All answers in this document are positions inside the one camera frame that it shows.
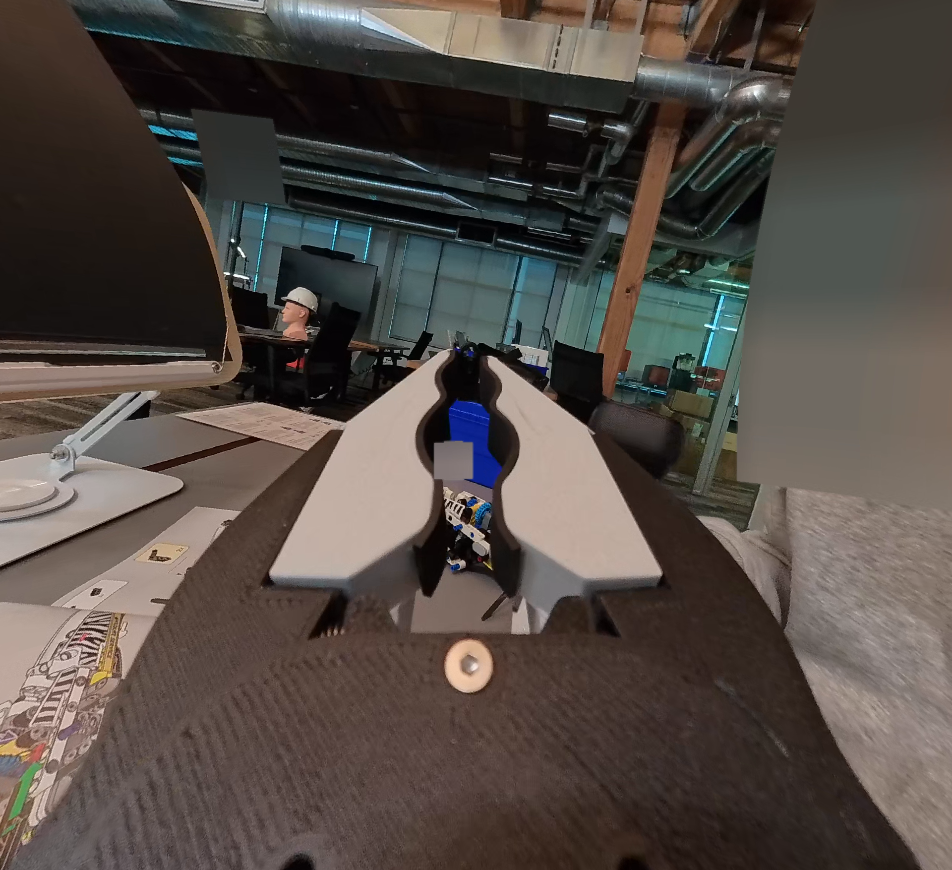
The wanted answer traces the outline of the metal air duct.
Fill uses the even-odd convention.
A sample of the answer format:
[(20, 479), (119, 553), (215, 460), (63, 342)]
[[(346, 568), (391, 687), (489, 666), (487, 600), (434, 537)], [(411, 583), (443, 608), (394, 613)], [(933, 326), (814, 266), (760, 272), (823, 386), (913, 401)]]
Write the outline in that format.
[(66, 0), (94, 32), (370, 78), (619, 114), (630, 99), (711, 109), (738, 85), (793, 79), (658, 59), (633, 33), (367, 0)]

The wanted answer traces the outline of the blue plastic box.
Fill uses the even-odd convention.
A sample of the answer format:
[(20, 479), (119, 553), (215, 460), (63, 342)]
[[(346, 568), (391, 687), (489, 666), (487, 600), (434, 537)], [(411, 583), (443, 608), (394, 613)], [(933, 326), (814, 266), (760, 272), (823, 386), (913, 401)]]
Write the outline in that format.
[(471, 483), (491, 490), (502, 466), (492, 456), (488, 446), (489, 414), (476, 401), (457, 400), (449, 408), (450, 439), (472, 446)]

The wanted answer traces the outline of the white monitor stand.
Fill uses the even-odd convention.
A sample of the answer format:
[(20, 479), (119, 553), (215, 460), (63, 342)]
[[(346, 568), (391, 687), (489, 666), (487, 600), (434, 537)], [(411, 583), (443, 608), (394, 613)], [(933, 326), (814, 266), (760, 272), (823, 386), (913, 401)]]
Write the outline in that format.
[(49, 452), (1, 462), (2, 566), (183, 489), (183, 482), (169, 475), (86, 457), (157, 395), (124, 393)]

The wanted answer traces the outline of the large black wall screen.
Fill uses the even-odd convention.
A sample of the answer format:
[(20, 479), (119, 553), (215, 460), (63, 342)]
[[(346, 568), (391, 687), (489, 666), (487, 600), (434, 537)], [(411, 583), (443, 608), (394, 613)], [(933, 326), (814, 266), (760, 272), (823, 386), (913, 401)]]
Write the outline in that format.
[(286, 246), (282, 249), (274, 303), (281, 305), (292, 289), (306, 288), (319, 298), (316, 320), (326, 318), (332, 305), (338, 303), (360, 313), (356, 336), (369, 337), (376, 279), (374, 264)]

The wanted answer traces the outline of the printed lego picture booklet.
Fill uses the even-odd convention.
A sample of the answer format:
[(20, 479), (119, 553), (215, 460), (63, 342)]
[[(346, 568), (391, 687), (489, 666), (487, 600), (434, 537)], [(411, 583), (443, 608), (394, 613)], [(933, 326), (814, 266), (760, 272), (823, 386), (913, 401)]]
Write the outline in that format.
[(138, 644), (125, 613), (2, 603), (1, 858), (9, 868), (96, 743)]

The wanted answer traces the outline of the black computer monitor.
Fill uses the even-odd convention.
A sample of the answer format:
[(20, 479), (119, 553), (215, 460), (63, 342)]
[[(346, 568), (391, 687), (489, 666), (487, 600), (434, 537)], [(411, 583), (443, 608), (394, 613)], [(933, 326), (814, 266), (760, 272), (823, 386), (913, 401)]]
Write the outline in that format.
[(227, 383), (204, 210), (66, 0), (2, 0), (2, 401)]

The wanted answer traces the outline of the white printed paper sheet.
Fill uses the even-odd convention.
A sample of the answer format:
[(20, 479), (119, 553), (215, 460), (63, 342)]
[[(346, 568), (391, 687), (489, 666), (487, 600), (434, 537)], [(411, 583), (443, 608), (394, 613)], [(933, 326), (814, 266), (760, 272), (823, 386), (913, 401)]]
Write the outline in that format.
[(313, 448), (326, 435), (347, 426), (344, 422), (257, 401), (183, 412), (178, 418), (300, 451)]

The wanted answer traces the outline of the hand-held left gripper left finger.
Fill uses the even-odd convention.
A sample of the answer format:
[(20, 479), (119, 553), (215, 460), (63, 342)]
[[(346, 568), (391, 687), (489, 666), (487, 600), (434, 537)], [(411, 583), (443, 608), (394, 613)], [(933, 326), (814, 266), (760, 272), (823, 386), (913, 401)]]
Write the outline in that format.
[(446, 524), (442, 480), (470, 476), (470, 445), (438, 447), (422, 434), (444, 402), (446, 350), (422, 364), (347, 423), (294, 522), (268, 577), (276, 586), (371, 595), (410, 631), (421, 586), (414, 548)]

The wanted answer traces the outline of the cardboard box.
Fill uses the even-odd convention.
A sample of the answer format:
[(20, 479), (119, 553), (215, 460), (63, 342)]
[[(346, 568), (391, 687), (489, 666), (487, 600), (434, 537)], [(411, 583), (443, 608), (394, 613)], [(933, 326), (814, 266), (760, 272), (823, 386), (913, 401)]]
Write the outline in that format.
[(663, 417), (680, 424), (686, 435), (706, 439), (717, 401), (716, 396), (709, 397), (708, 391), (704, 390), (700, 393), (672, 390), (659, 406), (659, 411)]

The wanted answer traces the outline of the mannequin head with white helmet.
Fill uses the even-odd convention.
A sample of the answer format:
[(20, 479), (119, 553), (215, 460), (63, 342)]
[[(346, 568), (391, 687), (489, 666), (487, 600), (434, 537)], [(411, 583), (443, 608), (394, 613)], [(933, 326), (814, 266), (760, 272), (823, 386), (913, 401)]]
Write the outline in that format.
[(282, 324), (283, 337), (288, 340), (307, 341), (308, 326), (317, 315), (320, 296), (303, 286), (296, 287), (283, 298)]

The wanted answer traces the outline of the white lego instruction booklet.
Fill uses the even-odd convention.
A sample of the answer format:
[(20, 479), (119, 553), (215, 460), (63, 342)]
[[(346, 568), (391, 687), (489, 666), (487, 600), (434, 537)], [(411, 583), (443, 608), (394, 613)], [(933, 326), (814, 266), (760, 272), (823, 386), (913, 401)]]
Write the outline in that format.
[(194, 507), (133, 555), (54, 602), (68, 609), (156, 617), (238, 510)]

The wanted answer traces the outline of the wooden post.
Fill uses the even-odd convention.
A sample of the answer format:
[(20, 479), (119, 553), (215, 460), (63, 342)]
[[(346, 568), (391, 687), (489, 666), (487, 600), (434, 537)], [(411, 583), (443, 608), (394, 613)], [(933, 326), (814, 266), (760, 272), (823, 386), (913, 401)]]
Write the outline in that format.
[(659, 106), (635, 190), (598, 345), (603, 358), (601, 387), (609, 400), (622, 368), (685, 112), (685, 106), (677, 102)]

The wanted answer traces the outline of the small black lego piece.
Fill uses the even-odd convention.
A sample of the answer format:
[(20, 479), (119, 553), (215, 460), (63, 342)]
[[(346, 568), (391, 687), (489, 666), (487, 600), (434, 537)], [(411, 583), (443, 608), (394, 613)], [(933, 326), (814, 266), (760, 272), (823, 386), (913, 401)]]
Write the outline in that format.
[(478, 384), (482, 361), (480, 345), (470, 340), (466, 332), (459, 330), (453, 333), (451, 340), (453, 349), (451, 367), (455, 381), (463, 385)]

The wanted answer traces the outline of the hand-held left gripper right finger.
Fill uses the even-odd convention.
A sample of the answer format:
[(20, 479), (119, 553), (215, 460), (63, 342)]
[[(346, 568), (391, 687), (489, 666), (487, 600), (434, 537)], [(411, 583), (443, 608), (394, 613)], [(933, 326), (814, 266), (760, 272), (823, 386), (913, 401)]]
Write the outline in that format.
[(657, 588), (663, 577), (589, 429), (501, 358), (472, 353), (493, 485), (494, 576), (520, 601), (512, 630), (539, 633), (564, 599)]

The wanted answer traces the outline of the metal ceiling pipes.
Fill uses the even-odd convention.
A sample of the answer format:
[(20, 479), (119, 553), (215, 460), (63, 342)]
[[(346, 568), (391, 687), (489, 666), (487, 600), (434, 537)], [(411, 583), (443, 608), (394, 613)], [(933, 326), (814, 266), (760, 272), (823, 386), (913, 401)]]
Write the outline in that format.
[(696, 219), (660, 212), (658, 245), (700, 250), (715, 245), (743, 204), (767, 180), (793, 78), (749, 78), (732, 88), (675, 160), (664, 202), (708, 196)]

